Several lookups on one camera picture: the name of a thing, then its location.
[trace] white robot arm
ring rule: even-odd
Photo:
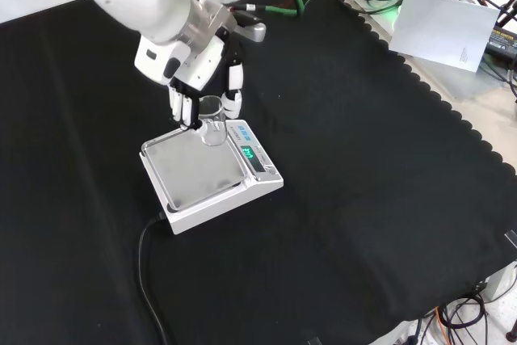
[[[265,26],[240,27],[223,2],[237,0],[94,0],[124,26],[141,33],[135,66],[148,78],[169,86],[174,120],[197,125],[197,98],[221,62],[228,36],[238,32],[263,40]],[[238,116],[242,64],[229,66],[225,111]]]

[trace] glass beaker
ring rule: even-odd
[[[217,96],[204,96],[200,99],[201,140],[205,145],[222,145],[226,141],[226,115],[223,102]]]

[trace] digital scale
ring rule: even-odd
[[[140,154],[174,234],[284,185],[244,120],[227,120],[226,142],[205,145],[194,131],[175,130]]]

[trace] scale display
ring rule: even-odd
[[[250,146],[242,145],[241,150],[246,160],[251,164],[251,166],[254,168],[256,172],[266,172],[264,170],[264,166],[262,166],[262,163],[259,161],[259,157],[257,157],[257,154],[253,151],[253,149]]]

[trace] black cloth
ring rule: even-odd
[[[174,236],[150,286],[178,345],[367,344],[515,256],[515,170],[335,0],[266,15],[243,116],[284,188]],[[90,0],[0,27],[0,339],[157,343],[132,271],[172,128],[138,34]]]

